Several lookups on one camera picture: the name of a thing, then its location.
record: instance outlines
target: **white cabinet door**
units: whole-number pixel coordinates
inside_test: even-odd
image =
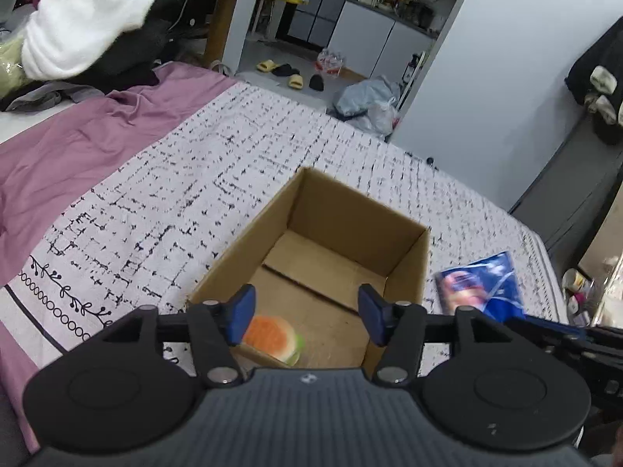
[[[413,55],[428,50],[432,43],[433,39],[428,35],[396,23],[376,62],[372,77],[385,75],[388,80],[399,83]]]
[[[389,17],[346,2],[329,49],[346,57],[349,70],[370,77],[393,25]]]

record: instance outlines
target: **open cardboard box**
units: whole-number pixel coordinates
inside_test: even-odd
[[[227,300],[257,290],[256,314],[280,316],[303,337],[296,367],[363,367],[382,349],[357,315],[371,284],[388,302],[422,301],[426,227],[314,169],[300,169],[214,263],[191,296]],[[242,344],[235,352],[266,367],[288,366]]]

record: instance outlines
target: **white patterned bedsheet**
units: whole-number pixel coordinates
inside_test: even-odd
[[[236,84],[60,215],[6,289],[2,321],[41,367],[138,304],[180,311],[219,254],[300,166],[431,228],[434,272],[510,251],[529,314],[565,321],[537,235],[460,182],[348,124]],[[183,345],[167,357],[191,370]],[[429,346],[422,372],[447,357]]]

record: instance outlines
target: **slipper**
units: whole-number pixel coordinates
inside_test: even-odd
[[[281,65],[281,67],[277,67],[272,70],[272,74],[276,75],[277,77],[290,77],[298,73],[300,73],[300,71],[296,68],[292,68],[289,63]]]
[[[288,86],[294,90],[302,90],[303,89],[303,77],[301,77],[298,73],[295,73],[293,76],[288,79]]]
[[[275,70],[275,68],[277,68],[279,65],[276,64],[273,60],[266,60],[261,62],[259,65],[256,65],[255,67],[263,73],[269,73],[272,72],[273,70]]]
[[[310,88],[314,91],[324,91],[325,90],[325,82],[322,80],[322,77],[318,74],[314,74],[310,79]]]

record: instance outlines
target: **blue plastic package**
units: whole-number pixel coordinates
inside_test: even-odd
[[[471,305],[494,320],[523,318],[515,269],[507,252],[435,274],[444,313]]]

